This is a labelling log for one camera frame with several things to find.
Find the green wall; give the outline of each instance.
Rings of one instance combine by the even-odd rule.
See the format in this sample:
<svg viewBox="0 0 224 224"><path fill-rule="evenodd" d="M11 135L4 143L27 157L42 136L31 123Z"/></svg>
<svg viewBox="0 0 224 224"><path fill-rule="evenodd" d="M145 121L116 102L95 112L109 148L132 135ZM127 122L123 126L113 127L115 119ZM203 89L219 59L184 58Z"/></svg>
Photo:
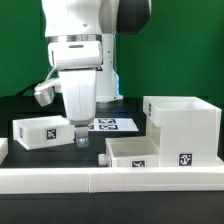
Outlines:
<svg viewBox="0 0 224 224"><path fill-rule="evenodd" d="M0 0L0 96L46 77L40 0ZM199 96L224 105L224 1L154 0L136 36L117 38L124 96Z"/></svg>

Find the white container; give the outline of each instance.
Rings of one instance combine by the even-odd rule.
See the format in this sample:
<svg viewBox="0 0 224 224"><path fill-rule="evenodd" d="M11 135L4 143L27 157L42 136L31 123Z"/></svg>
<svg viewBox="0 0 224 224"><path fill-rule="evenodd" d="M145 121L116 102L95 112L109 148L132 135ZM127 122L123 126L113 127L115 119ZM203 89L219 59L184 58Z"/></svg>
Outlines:
<svg viewBox="0 0 224 224"><path fill-rule="evenodd" d="M74 131L62 116L13 121L13 138L27 150L73 143Z"/></svg>
<svg viewBox="0 0 224 224"><path fill-rule="evenodd" d="M106 156L99 156L100 165L110 167L157 167L158 147L146 137L107 138Z"/></svg>
<svg viewBox="0 0 224 224"><path fill-rule="evenodd" d="M138 158L145 167L217 166L221 109L196 97L146 96L143 111L146 136L107 139L101 161L113 167L130 167Z"/></svg>

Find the white platform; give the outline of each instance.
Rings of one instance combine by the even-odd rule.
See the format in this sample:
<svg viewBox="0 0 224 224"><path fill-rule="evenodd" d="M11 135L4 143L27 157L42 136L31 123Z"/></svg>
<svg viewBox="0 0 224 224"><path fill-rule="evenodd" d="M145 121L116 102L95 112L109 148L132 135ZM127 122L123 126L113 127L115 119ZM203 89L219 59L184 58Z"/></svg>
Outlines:
<svg viewBox="0 0 224 224"><path fill-rule="evenodd" d="M224 190L224 165L203 168L0 169L0 194Z"/></svg>

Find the black table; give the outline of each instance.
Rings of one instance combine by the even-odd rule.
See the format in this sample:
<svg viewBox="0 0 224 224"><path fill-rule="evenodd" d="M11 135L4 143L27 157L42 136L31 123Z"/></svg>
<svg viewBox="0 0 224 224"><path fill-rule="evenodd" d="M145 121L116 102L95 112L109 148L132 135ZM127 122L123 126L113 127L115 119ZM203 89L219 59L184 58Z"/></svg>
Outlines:
<svg viewBox="0 0 224 224"><path fill-rule="evenodd" d="M0 98L0 137L9 138L1 168L96 167L105 137L145 134L141 99L97 109L96 117L132 118L138 133L92 133L90 146L26 151L12 139L12 120L65 115L62 100L40 108L32 97ZM223 155L222 129L219 155ZM0 195L0 223L224 223L224 192L126 192L97 194Z"/></svg>

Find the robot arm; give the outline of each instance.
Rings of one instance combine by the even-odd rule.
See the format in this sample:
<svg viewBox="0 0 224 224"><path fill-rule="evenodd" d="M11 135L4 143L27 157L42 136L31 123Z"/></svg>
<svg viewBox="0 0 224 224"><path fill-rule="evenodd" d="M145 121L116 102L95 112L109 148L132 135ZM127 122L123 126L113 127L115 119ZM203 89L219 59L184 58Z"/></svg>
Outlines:
<svg viewBox="0 0 224 224"><path fill-rule="evenodd" d="M95 117L96 70L103 58L96 37L137 33L150 17L151 0L42 0L42 7L49 62L59 78L48 77L35 88L35 96L40 105L47 105L53 101L52 87L61 86L77 145L85 147Z"/></svg>

